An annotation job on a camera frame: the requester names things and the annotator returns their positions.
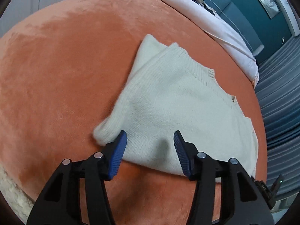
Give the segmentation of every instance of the silver rivet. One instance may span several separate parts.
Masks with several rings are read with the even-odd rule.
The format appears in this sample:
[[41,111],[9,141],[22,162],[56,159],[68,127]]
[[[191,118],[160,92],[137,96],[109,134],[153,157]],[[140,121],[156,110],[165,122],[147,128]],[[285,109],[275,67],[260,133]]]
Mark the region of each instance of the silver rivet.
[[199,158],[205,158],[206,154],[204,152],[198,152],[197,153],[197,157],[199,157]]
[[95,157],[95,158],[101,158],[101,157],[103,157],[103,153],[102,153],[102,152],[96,152],[96,153],[94,154],[94,157]]
[[64,164],[64,165],[69,165],[70,164],[70,159],[64,159],[63,161],[62,161],[62,164]]
[[233,165],[236,165],[236,164],[239,163],[238,160],[236,160],[235,158],[231,158],[231,159],[230,159],[230,162],[231,162]]

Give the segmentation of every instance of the folded sweater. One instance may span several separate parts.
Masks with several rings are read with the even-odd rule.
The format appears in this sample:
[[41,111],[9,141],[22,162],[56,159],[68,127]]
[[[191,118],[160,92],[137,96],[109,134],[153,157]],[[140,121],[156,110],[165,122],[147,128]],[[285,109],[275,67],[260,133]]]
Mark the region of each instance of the folded sweater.
[[194,61],[173,43],[147,35],[137,52],[124,90],[111,115],[94,129],[100,145],[125,130],[124,160],[183,175],[173,144],[180,130],[185,141],[212,158],[236,158],[255,175],[258,140],[235,96],[217,83],[213,69]]

